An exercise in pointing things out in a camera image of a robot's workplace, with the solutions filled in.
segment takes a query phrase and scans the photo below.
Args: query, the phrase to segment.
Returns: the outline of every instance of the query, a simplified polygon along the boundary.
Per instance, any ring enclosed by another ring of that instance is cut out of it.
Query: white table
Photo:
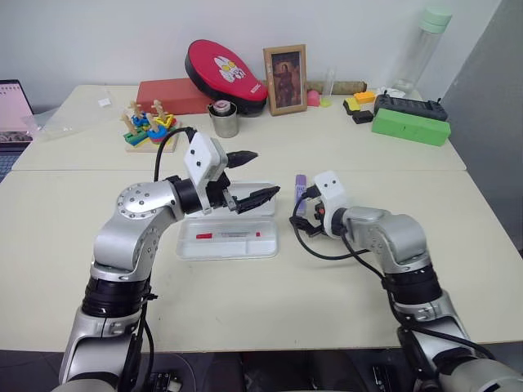
[[[60,108],[67,117],[95,115],[86,108],[100,95],[102,87],[79,86]],[[113,105],[121,110],[136,99],[137,87],[106,87]],[[220,139],[228,151],[250,149],[300,172],[346,170],[465,170],[463,161],[450,142],[441,147],[379,135],[371,124],[356,125],[342,107],[342,96],[335,96],[328,108],[308,108],[306,112],[271,117],[268,108],[256,118],[240,118],[239,134]],[[36,140],[27,148],[14,170],[152,170],[153,154],[130,154],[125,150],[125,125],[114,119],[89,127],[86,131],[58,140]],[[186,125],[215,135],[206,114],[182,115]],[[163,166],[181,168],[187,140],[180,138],[177,151],[166,154]],[[261,159],[251,169],[264,171]]]
[[[376,277],[354,261],[322,261],[300,248],[288,223],[294,172],[276,171],[278,165],[263,160],[264,172],[230,171],[231,178],[269,179],[282,186],[276,257],[180,261],[175,254],[180,226],[165,232],[152,282],[160,298],[148,314],[157,350],[398,346],[397,322]],[[440,283],[474,341],[523,339],[523,263],[466,172],[338,175],[354,204],[407,213],[421,223]],[[65,348],[96,233],[111,216],[118,192],[151,177],[149,171],[88,170],[7,176],[0,184],[0,310],[5,315],[0,349]],[[343,252],[339,242],[327,238],[315,238],[311,246]]]

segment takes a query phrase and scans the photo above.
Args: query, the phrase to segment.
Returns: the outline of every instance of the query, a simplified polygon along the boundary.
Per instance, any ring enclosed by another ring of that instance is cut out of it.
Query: green bottle cap
[[[429,33],[441,34],[447,28],[452,19],[452,12],[446,7],[428,6],[423,12],[423,18],[419,27]]]

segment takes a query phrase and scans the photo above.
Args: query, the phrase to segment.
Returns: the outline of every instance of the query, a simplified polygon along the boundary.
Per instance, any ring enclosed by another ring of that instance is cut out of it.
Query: green block
[[[443,145],[449,138],[450,125],[432,118],[380,109],[374,118],[373,132],[427,145]]]
[[[141,128],[138,128],[136,131],[138,132],[137,135],[133,135],[129,132],[123,135],[123,139],[125,139],[125,141],[130,145],[137,145],[147,138],[147,132],[143,131]]]

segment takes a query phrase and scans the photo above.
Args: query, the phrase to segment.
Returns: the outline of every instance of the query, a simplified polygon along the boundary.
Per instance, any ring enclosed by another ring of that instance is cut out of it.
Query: framed picture
[[[307,109],[305,45],[263,49],[270,114]]]

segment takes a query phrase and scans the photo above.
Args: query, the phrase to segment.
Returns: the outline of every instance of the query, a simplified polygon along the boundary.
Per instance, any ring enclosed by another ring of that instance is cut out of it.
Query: clear plastic bag
[[[59,109],[23,118],[33,138],[54,140],[74,135],[118,117],[110,92],[105,86],[87,86]]]

